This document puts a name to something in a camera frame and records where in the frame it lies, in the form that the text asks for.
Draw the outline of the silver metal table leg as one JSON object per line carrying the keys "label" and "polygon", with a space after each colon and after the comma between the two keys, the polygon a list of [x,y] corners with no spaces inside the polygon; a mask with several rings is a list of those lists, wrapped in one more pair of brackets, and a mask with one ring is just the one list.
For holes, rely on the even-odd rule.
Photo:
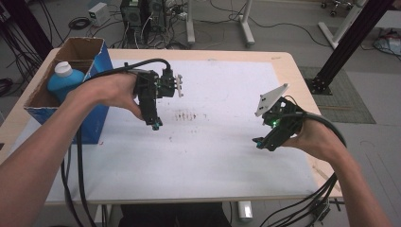
{"label": "silver metal table leg", "polygon": [[252,203],[250,201],[239,201],[237,203],[238,218],[242,221],[253,219]]}

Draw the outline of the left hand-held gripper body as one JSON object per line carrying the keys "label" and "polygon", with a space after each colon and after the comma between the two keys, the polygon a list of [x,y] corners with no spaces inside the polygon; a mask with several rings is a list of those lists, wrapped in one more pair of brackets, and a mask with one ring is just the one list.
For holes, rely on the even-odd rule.
{"label": "left hand-held gripper body", "polygon": [[141,67],[134,67],[133,72],[137,75],[136,85],[133,92],[139,99],[149,97],[153,100],[163,97],[183,96],[183,76],[175,75],[172,68],[167,66],[162,70],[162,75],[154,70],[145,70]]}

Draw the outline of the white stand leg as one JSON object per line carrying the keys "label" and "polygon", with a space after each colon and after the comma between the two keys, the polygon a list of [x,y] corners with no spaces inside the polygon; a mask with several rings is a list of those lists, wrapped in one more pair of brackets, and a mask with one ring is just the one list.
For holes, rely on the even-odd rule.
{"label": "white stand leg", "polygon": [[187,42],[192,45],[195,43],[195,30],[193,24],[193,0],[187,0],[187,14],[185,19]]}
{"label": "white stand leg", "polygon": [[248,19],[252,8],[253,0],[247,0],[243,13],[239,16],[239,23],[245,36],[245,45],[251,46],[254,44],[254,37],[249,26]]}

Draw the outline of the person's left hand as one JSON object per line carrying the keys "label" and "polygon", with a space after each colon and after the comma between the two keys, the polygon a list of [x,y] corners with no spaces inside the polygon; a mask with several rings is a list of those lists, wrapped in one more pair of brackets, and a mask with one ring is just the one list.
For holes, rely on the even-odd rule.
{"label": "person's left hand", "polygon": [[102,104],[128,110],[143,119],[134,101],[136,79],[135,74],[118,73],[86,81],[67,95],[60,111],[66,119],[81,122],[96,105]]}

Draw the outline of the blue detergent bottle white cap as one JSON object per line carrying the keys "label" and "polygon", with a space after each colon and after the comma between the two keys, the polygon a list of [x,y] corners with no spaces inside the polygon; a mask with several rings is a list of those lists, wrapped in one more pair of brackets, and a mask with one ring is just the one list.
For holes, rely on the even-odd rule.
{"label": "blue detergent bottle white cap", "polygon": [[67,94],[76,89],[84,79],[84,74],[74,69],[68,61],[56,64],[54,74],[47,82],[47,90],[56,97],[59,102],[66,99]]}

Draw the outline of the black metal post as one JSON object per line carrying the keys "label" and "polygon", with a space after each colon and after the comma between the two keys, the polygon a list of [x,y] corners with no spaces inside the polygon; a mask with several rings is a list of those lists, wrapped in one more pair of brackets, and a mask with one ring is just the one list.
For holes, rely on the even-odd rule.
{"label": "black metal post", "polygon": [[334,49],[317,76],[308,83],[309,91],[314,95],[326,92],[342,66],[354,54],[364,38],[379,22],[395,0],[368,0],[357,18],[344,33],[340,43]]}

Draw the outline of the person's legs in dark trousers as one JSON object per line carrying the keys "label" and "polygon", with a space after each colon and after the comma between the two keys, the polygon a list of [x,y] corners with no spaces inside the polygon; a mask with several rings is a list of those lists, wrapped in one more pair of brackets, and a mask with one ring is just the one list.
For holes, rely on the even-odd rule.
{"label": "person's legs in dark trousers", "polygon": [[232,227],[221,202],[122,205],[118,227]]}

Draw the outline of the white stand base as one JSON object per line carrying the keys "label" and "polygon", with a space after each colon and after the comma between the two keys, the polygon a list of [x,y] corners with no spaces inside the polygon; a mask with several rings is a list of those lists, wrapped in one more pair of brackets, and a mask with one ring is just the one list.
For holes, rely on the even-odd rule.
{"label": "white stand base", "polygon": [[319,22],[318,27],[323,33],[326,40],[329,42],[333,49],[336,49],[339,45],[342,37],[347,32],[347,30],[351,27],[353,22],[357,19],[364,6],[369,0],[322,0],[321,8],[325,9],[328,4],[332,4],[333,8],[330,10],[330,15],[335,17],[338,12],[338,8],[340,6],[344,6],[346,10],[348,10],[348,14],[346,15],[343,22],[340,24],[340,27],[337,29],[335,33],[332,33],[326,23]]}

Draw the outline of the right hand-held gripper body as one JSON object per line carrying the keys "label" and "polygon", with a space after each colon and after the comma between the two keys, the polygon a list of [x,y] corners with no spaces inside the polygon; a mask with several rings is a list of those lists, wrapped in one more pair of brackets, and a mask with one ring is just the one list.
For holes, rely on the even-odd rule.
{"label": "right hand-held gripper body", "polygon": [[289,85],[284,83],[261,95],[254,113],[256,116],[262,117],[263,125],[270,126],[271,131],[284,136],[286,141],[302,127],[302,117],[305,113],[294,101],[284,97],[284,92],[288,87]]}

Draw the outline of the grey floor mat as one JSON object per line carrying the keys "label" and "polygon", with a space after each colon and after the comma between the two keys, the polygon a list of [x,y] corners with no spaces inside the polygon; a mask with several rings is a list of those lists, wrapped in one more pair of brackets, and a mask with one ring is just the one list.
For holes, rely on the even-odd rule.
{"label": "grey floor mat", "polygon": [[321,114],[332,122],[374,124],[375,120],[356,88],[341,69],[323,94],[312,95]]}

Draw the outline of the black computer tower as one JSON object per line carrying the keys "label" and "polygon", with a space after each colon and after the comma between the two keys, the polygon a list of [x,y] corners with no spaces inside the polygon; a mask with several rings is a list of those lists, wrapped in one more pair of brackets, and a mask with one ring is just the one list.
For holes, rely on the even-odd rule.
{"label": "black computer tower", "polygon": [[122,0],[120,12],[129,44],[145,44],[149,34],[166,31],[165,0]]}

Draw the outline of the person's right hand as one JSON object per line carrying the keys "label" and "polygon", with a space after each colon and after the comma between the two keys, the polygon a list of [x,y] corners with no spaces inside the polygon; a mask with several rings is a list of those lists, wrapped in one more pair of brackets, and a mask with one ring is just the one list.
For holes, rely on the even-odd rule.
{"label": "person's right hand", "polygon": [[330,164],[348,154],[345,145],[335,133],[324,124],[311,119],[305,120],[297,135],[289,138],[283,146],[301,149]]}

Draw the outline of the white foam mat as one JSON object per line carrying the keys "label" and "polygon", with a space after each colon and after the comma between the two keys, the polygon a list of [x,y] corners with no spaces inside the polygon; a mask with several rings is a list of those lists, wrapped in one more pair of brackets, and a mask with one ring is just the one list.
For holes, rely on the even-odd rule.
{"label": "white foam mat", "polygon": [[269,62],[173,61],[183,95],[162,98],[155,131],[111,108],[100,140],[83,148],[88,201],[211,201],[303,197],[317,185],[303,152],[259,149],[270,131],[255,116],[279,87]]}

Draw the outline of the small white device box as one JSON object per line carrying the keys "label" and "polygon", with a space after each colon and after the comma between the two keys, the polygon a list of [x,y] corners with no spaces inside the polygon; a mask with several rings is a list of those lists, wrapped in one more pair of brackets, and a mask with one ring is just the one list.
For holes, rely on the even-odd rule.
{"label": "small white device box", "polygon": [[94,26],[102,26],[110,19],[108,5],[106,3],[98,3],[88,10],[91,21]]}

